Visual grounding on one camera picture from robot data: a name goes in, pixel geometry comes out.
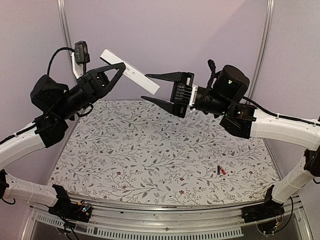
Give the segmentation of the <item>white air conditioner remote control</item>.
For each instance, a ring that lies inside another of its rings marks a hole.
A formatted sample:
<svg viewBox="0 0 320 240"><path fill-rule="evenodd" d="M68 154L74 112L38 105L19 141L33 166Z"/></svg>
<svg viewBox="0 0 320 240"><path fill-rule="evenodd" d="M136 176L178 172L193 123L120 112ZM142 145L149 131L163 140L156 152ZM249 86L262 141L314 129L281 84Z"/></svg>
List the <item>white air conditioner remote control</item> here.
<svg viewBox="0 0 320 240"><path fill-rule="evenodd" d="M105 49L101 55L100 59L104 62L113 65L118 63L123 63L125 65L125 70L123 75L129 78L131 81L148 91L150 94L154 95L160 88L160 86L146 77L142 72L140 72L137 68L120 58L118 55L113 53L109 49Z"/></svg>

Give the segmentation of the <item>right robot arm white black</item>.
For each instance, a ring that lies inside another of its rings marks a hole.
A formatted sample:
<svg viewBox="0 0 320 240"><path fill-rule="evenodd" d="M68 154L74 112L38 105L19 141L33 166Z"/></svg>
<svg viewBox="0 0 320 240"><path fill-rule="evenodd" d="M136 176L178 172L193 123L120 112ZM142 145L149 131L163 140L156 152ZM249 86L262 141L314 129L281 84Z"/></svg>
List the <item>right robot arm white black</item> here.
<svg viewBox="0 0 320 240"><path fill-rule="evenodd" d="M170 72L146 76L173 83L170 101L144 96L167 113L184 118L187 109L221 118L220 126L238 138L262 138L305 148L299 163L265 193L258 213L269 218L293 194L320 175L320 122L316 119L271 112L245 96L250 80L238 68L225 65L217 71L213 60L206 87L193 84L194 74Z"/></svg>

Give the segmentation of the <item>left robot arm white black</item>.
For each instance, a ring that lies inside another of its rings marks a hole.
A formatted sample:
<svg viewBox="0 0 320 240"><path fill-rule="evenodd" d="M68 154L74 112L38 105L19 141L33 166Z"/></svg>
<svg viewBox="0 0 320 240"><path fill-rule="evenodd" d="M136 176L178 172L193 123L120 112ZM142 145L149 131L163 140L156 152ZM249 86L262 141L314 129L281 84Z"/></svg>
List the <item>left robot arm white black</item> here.
<svg viewBox="0 0 320 240"><path fill-rule="evenodd" d="M77 204L71 202L62 186L14 179L5 167L30 153L59 143L68 129L66 121L73 121L75 116L87 116L88 112L80 114L80 110L92 109L95 102L113 89L125 69L123 62L91 69L77 79L72 89L55 82L48 74L37 81L30 98L42 115L0 142L1 199L41 204L51 211L57 210L63 217L74 213Z"/></svg>

